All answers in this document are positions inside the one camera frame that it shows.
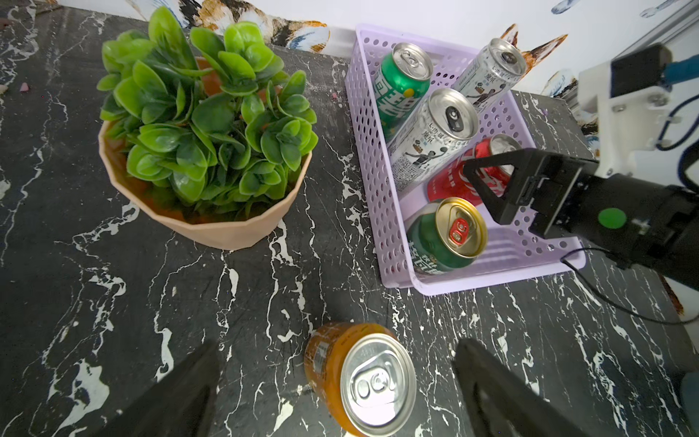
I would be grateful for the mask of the white energy drink can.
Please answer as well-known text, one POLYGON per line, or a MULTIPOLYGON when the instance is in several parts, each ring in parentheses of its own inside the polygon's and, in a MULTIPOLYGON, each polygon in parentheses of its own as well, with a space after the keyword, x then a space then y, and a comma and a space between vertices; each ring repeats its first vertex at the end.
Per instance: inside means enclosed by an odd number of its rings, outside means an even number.
POLYGON ((439 88, 424 98, 389 145, 397 193, 427 180, 464 149, 479 128, 476 109, 462 93, 439 88))

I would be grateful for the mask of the red cola can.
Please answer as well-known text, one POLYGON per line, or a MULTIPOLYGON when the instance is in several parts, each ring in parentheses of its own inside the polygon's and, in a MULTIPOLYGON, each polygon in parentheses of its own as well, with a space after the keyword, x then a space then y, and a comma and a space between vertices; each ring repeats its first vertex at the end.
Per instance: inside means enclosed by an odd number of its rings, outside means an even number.
MULTIPOLYGON (((477 190, 463 174, 465 163, 475 158, 488 158, 517 151, 521 148, 520 143, 515 138, 504 134, 482 140, 429 180, 426 189, 427 199, 430 202, 435 202, 456 197, 463 198, 475 206, 482 204, 477 190)), ((497 197, 501 197, 511 180, 513 171, 512 165, 503 165, 478 169, 477 174, 497 197)))

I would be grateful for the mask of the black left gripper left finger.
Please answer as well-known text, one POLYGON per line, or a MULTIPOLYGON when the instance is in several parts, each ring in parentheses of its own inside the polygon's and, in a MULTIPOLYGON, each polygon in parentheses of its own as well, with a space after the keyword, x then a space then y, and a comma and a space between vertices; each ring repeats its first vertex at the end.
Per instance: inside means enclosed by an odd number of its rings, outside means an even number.
POLYGON ((204 342, 97 436, 207 436, 220 381, 218 344, 204 342))

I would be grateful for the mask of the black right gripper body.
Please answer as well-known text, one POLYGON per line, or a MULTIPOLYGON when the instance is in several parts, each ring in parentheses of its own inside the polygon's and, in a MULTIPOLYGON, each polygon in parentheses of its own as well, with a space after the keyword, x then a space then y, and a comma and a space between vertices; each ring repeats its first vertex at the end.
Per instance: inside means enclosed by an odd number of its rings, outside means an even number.
POLYGON ((697 194, 623 174, 598 178, 596 163, 564 155, 546 156, 542 170, 531 203, 534 235, 575 235, 621 266, 698 271, 697 194))

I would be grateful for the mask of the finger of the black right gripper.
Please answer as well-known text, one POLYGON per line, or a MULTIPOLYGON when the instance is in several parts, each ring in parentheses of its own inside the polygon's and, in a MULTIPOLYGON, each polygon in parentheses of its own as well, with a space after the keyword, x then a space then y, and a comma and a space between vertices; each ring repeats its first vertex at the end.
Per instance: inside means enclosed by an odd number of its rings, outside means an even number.
POLYGON ((476 189, 491 218, 500 225, 512 224, 518 210, 528 205, 536 186, 544 177, 546 153, 538 149, 520 149, 486 158, 467 160, 462 174, 476 189), (498 196, 482 175, 488 176, 486 169, 500 169, 512 166, 510 179, 498 196))

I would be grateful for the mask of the orange soda can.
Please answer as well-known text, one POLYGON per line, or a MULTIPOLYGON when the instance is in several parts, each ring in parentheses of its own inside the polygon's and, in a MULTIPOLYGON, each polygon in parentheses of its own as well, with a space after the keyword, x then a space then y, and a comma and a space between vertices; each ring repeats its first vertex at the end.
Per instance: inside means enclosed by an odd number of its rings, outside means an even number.
POLYGON ((376 323, 329 322, 311 334, 306 377, 332 417, 356 436, 391 436, 411 417, 417 376, 408 351, 376 323))

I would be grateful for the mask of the green soda can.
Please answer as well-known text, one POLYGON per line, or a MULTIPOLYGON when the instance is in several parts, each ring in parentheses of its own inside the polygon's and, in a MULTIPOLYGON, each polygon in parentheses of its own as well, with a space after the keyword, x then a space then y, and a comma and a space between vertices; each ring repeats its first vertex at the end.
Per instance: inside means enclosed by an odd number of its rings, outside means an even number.
POLYGON ((373 89, 387 144, 427 95, 432 76, 431 58, 412 43, 398 43, 382 60, 373 89))

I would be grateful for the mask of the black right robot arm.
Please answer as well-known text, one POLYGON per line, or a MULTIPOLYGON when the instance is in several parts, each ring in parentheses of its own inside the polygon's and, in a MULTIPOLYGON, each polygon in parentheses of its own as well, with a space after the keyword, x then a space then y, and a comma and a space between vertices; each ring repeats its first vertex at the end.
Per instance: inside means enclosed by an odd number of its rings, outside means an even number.
POLYGON ((487 211, 509 225, 522 207, 534 210, 529 231, 544 240, 587 240, 618 267, 635 264, 698 287, 698 195, 614 174, 598 163, 538 149, 465 162, 462 175, 487 211))

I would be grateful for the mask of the green gold-top can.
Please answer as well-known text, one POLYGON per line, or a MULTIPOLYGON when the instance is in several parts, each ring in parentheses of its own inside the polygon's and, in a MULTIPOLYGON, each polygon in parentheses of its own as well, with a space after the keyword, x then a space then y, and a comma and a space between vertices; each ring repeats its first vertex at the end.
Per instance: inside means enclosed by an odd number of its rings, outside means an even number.
POLYGON ((442 275, 475 262, 489 236, 477 207, 463 198, 431 202, 404 222, 416 272, 442 275))

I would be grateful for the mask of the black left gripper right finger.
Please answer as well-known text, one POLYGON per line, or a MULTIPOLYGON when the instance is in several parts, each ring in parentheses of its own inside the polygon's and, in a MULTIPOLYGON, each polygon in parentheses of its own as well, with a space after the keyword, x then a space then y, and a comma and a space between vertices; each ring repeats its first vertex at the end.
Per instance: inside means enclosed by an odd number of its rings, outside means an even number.
POLYGON ((476 436, 584 435, 478 340, 459 341, 453 372, 476 436))

